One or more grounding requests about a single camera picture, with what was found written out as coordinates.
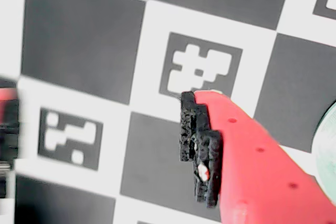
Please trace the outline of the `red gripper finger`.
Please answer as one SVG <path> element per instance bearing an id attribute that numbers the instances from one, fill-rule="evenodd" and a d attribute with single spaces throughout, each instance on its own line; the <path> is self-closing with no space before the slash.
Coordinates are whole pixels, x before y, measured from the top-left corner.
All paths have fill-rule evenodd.
<path id="1" fill-rule="evenodd" d="M 18 157 L 19 98 L 16 83 L 1 80 L 1 199 L 8 197 L 8 175 Z"/>
<path id="2" fill-rule="evenodd" d="M 181 94 L 180 160 L 222 223 L 335 223 L 335 205 L 267 130 L 215 91 Z"/>

